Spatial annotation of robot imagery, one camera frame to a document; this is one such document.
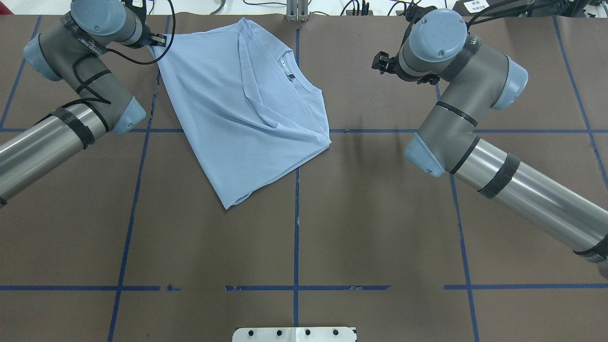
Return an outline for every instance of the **metallic silver tube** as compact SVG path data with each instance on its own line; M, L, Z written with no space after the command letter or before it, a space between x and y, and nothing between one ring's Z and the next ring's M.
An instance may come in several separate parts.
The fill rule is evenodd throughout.
M506 153L480 140L455 176L478 191L493 182ZM537 223L574 251L586 251L608 235L608 212L521 162L493 199Z
M89 127L96 139L106 133L102 122L86 105L67 110ZM82 149L80 138L55 116L0 145L0 198L6 203Z

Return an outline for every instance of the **robotic arm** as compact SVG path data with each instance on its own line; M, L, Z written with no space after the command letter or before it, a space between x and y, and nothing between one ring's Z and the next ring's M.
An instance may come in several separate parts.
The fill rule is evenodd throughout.
M73 0L71 11L59 23L25 47L28 64L49 80L65 80L81 99L57 108L0 145L0 208L105 133L123 135L146 117L135 97L98 58L112 41L132 48L165 46L166 37L150 32L145 14L145 4L137 8L132 0L125 5L119 0Z
M504 109L521 94L526 70L468 33L458 13L419 11L397 56L379 52L372 65L408 82L450 83L406 158L434 177L447 171L538 224L608 279L608 212L473 133L490 108Z

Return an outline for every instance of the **garment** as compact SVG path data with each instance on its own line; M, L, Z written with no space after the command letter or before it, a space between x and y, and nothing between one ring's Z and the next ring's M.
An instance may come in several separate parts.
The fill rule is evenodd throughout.
M155 56L163 50L152 48ZM158 64L184 133L226 209L331 143L321 90L300 72L293 51L253 21L175 35Z

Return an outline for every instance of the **red object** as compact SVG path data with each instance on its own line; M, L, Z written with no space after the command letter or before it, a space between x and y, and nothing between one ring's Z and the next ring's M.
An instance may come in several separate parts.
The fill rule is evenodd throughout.
M13 14L13 12L0 1L0 14Z

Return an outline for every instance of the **white bracket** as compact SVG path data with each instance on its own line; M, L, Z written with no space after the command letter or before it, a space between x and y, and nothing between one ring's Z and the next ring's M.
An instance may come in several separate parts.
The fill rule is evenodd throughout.
M357 342L357 328L240 328L232 335L232 342Z
M287 0L287 21L308 21L308 0Z

